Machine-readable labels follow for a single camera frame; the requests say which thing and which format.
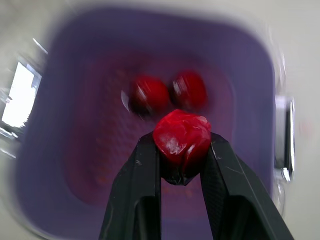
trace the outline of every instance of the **purple container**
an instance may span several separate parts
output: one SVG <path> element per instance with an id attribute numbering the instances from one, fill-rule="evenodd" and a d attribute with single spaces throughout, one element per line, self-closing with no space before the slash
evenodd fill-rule
<path id="1" fill-rule="evenodd" d="M 170 79 L 194 69 L 205 81 L 212 131 L 271 191 L 275 75 L 248 31 L 223 21 L 143 10 L 91 10 L 54 39 L 14 172 L 22 213 L 43 236 L 98 239 L 111 183 L 139 137 L 156 122 L 129 113 L 123 72 Z M 97 150 L 99 141 L 103 148 Z M 95 182 L 107 154 L 106 184 Z M 199 177 L 187 187 L 162 182 L 162 239 L 212 239 Z"/>

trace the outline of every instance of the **red object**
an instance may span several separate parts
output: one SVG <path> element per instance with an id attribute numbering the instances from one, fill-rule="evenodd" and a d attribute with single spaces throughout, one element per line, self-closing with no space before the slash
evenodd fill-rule
<path id="1" fill-rule="evenodd" d="M 186 179 L 197 175 L 203 166 L 211 144 L 211 124 L 204 116 L 177 109 L 159 121 L 152 136 L 165 156 L 161 168 L 167 172 L 162 177 L 169 183 L 174 178 L 174 184 L 185 185 Z"/>
<path id="2" fill-rule="evenodd" d="M 139 115 L 160 113 L 170 101 L 167 86 L 158 78 L 149 75 L 138 76 L 129 99 L 131 110 Z"/>
<path id="3" fill-rule="evenodd" d="M 172 102 L 183 109 L 198 110 L 208 100 L 202 77 L 191 70 L 182 71 L 175 77 L 170 93 Z"/>

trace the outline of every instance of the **red candy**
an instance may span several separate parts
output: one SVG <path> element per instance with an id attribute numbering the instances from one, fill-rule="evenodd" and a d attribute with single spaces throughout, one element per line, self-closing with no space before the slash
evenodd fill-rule
<path id="1" fill-rule="evenodd" d="M 180 72 L 170 88 L 172 102 L 179 108 L 198 110 L 207 102 L 206 86 L 202 77 L 194 71 Z"/>
<path id="2" fill-rule="evenodd" d="M 211 125 L 204 116 L 174 110 L 159 121 L 152 136 L 164 155 L 161 176 L 171 184 L 186 185 L 205 162 Z"/>
<path id="3" fill-rule="evenodd" d="M 164 111 L 169 101 L 168 89 L 160 79 L 140 75 L 134 81 L 129 107 L 134 113 L 144 116 Z"/>

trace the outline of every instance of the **purple tray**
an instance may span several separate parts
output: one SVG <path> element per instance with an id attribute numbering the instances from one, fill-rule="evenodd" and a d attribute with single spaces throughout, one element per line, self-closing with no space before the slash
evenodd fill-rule
<path id="1" fill-rule="evenodd" d="M 261 43 L 229 23 L 100 8 L 69 21 L 54 38 L 17 158 L 15 194 L 38 231 L 98 239 L 112 180 L 156 124 L 129 113 L 121 92 L 134 74 L 169 81 L 186 68 L 203 76 L 209 93 L 200 114 L 270 192 L 275 79 Z M 101 164 L 108 175 L 99 185 Z M 162 238 L 199 236 L 212 239 L 199 177 L 187 187 L 162 182 Z"/>

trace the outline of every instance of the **red cherry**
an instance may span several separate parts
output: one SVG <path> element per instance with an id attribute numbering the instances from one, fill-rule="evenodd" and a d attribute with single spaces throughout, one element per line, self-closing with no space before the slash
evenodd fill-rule
<path id="1" fill-rule="evenodd" d="M 187 185 L 196 176 L 211 144 L 211 125 L 204 116 L 182 110 L 162 118 L 153 131 L 162 155 L 161 177 L 174 185 Z"/>
<path id="2" fill-rule="evenodd" d="M 170 101 L 167 86 L 158 78 L 149 75 L 138 76 L 129 99 L 130 109 L 141 116 L 160 113 Z"/>
<path id="3" fill-rule="evenodd" d="M 198 110 L 208 100 L 202 77 L 191 70 L 182 71 L 174 78 L 170 97 L 173 104 L 187 110 Z"/>

